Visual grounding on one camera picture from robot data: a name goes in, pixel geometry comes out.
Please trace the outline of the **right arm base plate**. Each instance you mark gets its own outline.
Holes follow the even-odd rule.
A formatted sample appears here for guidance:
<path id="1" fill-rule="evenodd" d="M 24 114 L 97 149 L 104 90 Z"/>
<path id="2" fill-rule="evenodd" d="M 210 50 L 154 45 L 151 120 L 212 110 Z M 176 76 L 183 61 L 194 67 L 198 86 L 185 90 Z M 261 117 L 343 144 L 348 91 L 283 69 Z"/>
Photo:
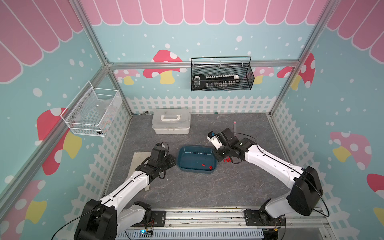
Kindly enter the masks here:
<path id="1" fill-rule="evenodd" d="M 286 225 L 286 219 L 283 216 L 273 218 L 265 210 L 245 209 L 243 213 L 248 227 L 272 226 L 280 228 Z"/>

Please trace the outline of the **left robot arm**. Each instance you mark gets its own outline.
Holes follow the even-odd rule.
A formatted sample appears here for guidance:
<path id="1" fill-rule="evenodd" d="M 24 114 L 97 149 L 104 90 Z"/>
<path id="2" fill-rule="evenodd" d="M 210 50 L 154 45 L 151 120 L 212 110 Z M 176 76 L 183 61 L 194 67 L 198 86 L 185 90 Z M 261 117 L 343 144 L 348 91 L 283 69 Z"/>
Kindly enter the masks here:
<path id="1" fill-rule="evenodd" d="M 124 207 L 145 189 L 160 173 L 174 167 L 176 159 L 166 155 L 154 160 L 147 158 L 117 189 L 100 200 L 86 203 L 74 234 L 75 240 L 114 240 L 134 225 L 153 224 L 152 207 L 141 201 Z"/>

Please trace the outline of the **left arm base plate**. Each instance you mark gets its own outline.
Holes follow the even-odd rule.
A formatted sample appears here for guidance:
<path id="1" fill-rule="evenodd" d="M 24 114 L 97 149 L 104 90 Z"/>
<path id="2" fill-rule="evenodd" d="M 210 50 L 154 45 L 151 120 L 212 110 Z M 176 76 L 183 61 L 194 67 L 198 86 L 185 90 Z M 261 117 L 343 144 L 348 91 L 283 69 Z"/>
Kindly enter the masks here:
<path id="1" fill-rule="evenodd" d="M 166 220 L 166 211 L 149 211 L 146 212 L 141 222 L 131 227 L 164 227 Z"/>

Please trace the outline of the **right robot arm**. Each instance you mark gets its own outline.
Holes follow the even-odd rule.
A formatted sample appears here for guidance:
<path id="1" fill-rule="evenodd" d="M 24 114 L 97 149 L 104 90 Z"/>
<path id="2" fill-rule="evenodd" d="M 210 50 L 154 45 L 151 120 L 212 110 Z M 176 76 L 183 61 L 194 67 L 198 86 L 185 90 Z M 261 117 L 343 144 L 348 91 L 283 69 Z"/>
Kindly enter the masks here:
<path id="1" fill-rule="evenodd" d="M 290 164 L 267 152 L 255 138 L 237 135 L 226 128 L 218 134 L 209 132 L 208 141 L 215 147 L 218 161 L 229 158 L 253 164 L 281 181 L 290 191 L 278 198 L 268 199 L 259 209 L 262 221 L 267 222 L 290 213 L 308 217 L 322 200 L 323 188 L 320 177 L 313 167 L 302 168 Z"/>

